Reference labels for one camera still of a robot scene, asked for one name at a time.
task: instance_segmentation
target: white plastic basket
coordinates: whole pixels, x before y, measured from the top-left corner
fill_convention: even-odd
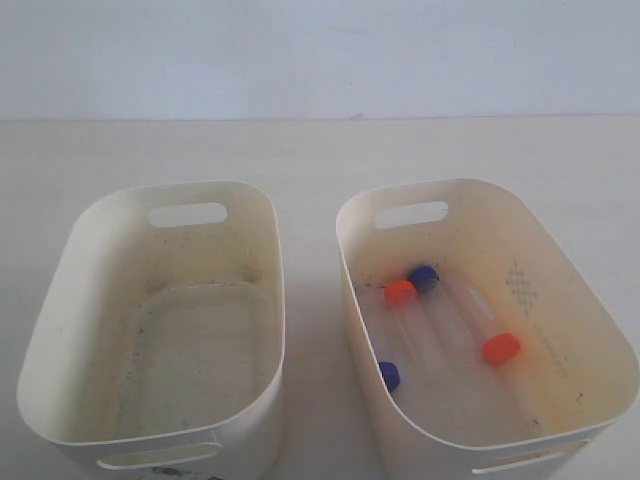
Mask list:
[[[473,180],[368,191],[341,209],[337,235],[352,353],[394,480],[540,480],[633,404],[632,347],[511,193]],[[380,297],[418,264],[478,286],[521,340],[518,355],[426,381],[392,340]],[[401,375],[391,394],[377,365],[387,360]]]
[[[18,404],[96,476],[255,479],[281,444],[283,359],[267,196],[236,182],[136,188],[76,223]]]

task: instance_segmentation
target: blue cap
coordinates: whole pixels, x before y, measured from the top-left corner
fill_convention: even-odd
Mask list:
[[[407,280],[413,283],[418,293],[422,294],[433,290],[440,281],[440,277],[433,267],[421,265],[411,270],[409,275],[407,275]]]
[[[398,385],[400,385],[400,372],[398,371],[398,367],[391,362],[378,362],[378,366],[380,367],[380,373],[382,374],[384,384],[387,386],[387,390],[389,390],[389,393],[393,393],[393,391],[398,388]]]

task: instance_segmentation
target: blue test tube cap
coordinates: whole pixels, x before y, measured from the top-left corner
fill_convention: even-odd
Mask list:
[[[421,265],[411,270],[407,280],[413,283],[419,294],[433,290],[438,285],[440,277],[435,269],[429,265]]]
[[[380,373],[382,374],[384,384],[387,386],[387,390],[389,393],[393,393],[393,391],[398,388],[398,385],[400,385],[400,372],[398,371],[398,367],[391,362],[378,362],[378,366],[380,367]]]

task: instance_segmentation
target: orange cap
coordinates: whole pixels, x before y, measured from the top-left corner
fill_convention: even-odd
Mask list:
[[[482,357],[489,365],[502,365],[520,351],[520,340],[510,333],[501,333],[487,340],[482,347]]]
[[[389,306],[402,308],[418,298],[418,291],[409,280],[398,280],[387,287],[384,298]]]

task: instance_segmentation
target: white wall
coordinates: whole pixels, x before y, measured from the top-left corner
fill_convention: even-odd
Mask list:
[[[633,0],[0,0],[0,119],[640,112]]]

